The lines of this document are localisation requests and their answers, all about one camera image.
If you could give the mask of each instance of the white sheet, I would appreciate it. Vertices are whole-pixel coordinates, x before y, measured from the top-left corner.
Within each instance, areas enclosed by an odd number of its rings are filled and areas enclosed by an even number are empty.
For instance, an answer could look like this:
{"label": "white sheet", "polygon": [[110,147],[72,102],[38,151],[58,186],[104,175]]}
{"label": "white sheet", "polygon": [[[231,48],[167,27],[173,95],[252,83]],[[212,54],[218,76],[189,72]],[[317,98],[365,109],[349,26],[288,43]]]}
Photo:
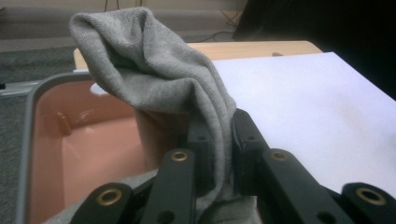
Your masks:
{"label": "white sheet", "polygon": [[269,146],[293,153],[321,185],[365,182],[396,197],[396,102],[337,55],[215,66]]}

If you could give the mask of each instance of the black plastic part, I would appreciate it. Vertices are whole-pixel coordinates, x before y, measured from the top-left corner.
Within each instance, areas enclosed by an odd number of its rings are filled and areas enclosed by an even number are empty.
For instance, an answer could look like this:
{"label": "black plastic part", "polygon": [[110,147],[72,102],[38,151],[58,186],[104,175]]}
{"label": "black plastic part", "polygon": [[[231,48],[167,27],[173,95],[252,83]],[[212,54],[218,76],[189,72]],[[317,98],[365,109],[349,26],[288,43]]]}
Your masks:
{"label": "black plastic part", "polygon": [[204,118],[193,114],[190,119],[186,147],[195,154],[196,196],[201,197],[215,187],[213,177],[213,145]]}
{"label": "black plastic part", "polygon": [[241,109],[233,114],[234,189],[242,195],[256,195],[256,163],[270,149],[250,115]]}
{"label": "black plastic part", "polygon": [[341,202],[356,223],[394,223],[396,201],[384,190],[363,183],[343,187]]}
{"label": "black plastic part", "polygon": [[194,223],[194,161],[186,149],[164,155],[140,223]]}
{"label": "black plastic part", "polygon": [[264,208],[262,214],[259,207],[264,223],[354,223],[291,153],[271,149],[264,151],[262,158],[259,198],[267,205],[278,206],[282,214],[277,216],[283,218],[281,222],[276,218],[267,222],[268,209]]}
{"label": "black plastic part", "polygon": [[129,208],[133,192],[124,184],[109,183],[95,189],[72,218],[71,224],[121,224],[134,218]]}

